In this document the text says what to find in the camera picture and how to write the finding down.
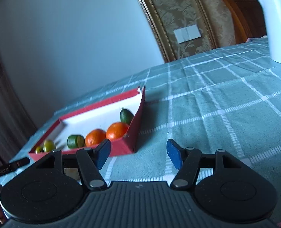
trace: lime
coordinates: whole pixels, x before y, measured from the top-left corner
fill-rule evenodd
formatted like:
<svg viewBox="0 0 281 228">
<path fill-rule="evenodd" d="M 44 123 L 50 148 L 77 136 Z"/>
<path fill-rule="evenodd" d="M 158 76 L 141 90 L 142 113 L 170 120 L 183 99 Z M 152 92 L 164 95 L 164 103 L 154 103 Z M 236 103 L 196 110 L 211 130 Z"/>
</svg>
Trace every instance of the lime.
<svg viewBox="0 0 281 228">
<path fill-rule="evenodd" d="M 122 109 L 120 112 L 120 121 L 124 122 L 128 125 L 131 124 L 131 121 L 133 119 L 134 115 L 131 111 L 129 111 L 128 109 Z"/>
<path fill-rule="evenodd" d="M 52 140 L 45 140 L 43 150 L 44 152 L 50 152 L 51 150 L 56 149 L 56 146 Z"/>
<path fill-rule="evenodd" d="M 37 154 L 39 154 L 39 153 L 43 153 L 43 147 L 42 147 L 42 146 L 38 146 L 38 147 L 36 147 L 35 152 L 36 152 Z"/>
<path fill-rule="evenodd" d="M 70 149 L 84 147 L 84 137 L 82 135 L 70 135 L 67 138 L 67 146 Z"/>
</svg>

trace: green plaid bedsheet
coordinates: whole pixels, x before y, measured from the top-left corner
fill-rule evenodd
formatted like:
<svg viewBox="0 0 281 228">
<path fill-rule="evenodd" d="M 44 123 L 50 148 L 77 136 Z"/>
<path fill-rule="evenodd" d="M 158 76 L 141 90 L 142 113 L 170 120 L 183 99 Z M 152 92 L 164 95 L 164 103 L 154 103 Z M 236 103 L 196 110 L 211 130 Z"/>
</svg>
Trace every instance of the green plaid bedsheet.
<svg viewBox="0 0 281 228">
<path fill-rule="evenodd" d="M 57 111 L 13 160 L 26 156 L 59 116 L 138 86 L 146 86 L 138 151 L 109 158 L 100 171 L 106 182 L 171 182 L 177 171 L 166 153 L 169 138 L 203 153 L 225 149 L 273 183 L 279 201 L 272 219 L 281 221 L 281 64 L 269 58 L 266 38 L 152 67 L 92 91 Z M 198 181 L 211 174 L 201 170 Z"/>
</svg>

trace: wall switch panel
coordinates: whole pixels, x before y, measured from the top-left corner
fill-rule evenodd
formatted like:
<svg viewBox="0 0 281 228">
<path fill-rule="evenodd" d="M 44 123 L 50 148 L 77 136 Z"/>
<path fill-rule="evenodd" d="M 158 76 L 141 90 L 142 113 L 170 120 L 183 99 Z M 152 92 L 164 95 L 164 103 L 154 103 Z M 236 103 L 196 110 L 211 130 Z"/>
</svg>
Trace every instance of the wall switch panel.
<svg viewBox="0 0 281 228">
<path fill-rule="evenodd" d="M 176 29 L 174 30 L 174 35 L 179 44 L 182 42 L 189 41 L 191 39 L 201 37 L 201 33 L 199 32 L 199 28 L 197 27 L 197 25 Z"/>
</svg>

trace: red tray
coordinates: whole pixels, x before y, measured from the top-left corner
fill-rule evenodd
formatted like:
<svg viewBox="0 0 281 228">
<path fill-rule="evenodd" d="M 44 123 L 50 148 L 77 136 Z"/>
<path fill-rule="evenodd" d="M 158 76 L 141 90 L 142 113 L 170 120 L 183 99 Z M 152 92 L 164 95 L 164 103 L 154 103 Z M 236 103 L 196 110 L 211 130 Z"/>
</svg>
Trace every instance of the red tray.
<svg viewBox="0 0 281 228">
<path fill-rule="evenodd" d="M 86 137 L 95 128 L 102 128 L 106 131 L 107 126 L 113 122 L 120 121 L 119 114 L 122 107 L 131 110 L 134 118 L 126 134 L 122 138 L 111 141 L 110 157 L 134 153 L 144 102 L 145 87 L 142 91 L 140 88 L 136 88 L 68 113 L 51 125 L 30 150 L 29 156 L 37 161 L 46 155 L 47 153 L 35 153 L 36 147 L 42 145 L 46 139 L 53 140 L 57 148 L 62 149 L 63 154 L 76 153 L 81 148 L 68 149 L 66 145 L 66 140 L 70 133 L 81 134 Z"/>
</svg>

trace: curtain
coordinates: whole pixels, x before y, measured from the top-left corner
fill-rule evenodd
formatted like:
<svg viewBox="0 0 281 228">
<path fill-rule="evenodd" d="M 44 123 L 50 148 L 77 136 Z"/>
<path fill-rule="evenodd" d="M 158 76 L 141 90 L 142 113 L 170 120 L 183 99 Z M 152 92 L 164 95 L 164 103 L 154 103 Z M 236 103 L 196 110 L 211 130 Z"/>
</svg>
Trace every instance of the curtain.
<svg viewBox="0 0 281 228">
<path fill-rule="evenodd" d="M 35 131 L 0 62 L 0 165 L 15 156 Z"/>
</svg>

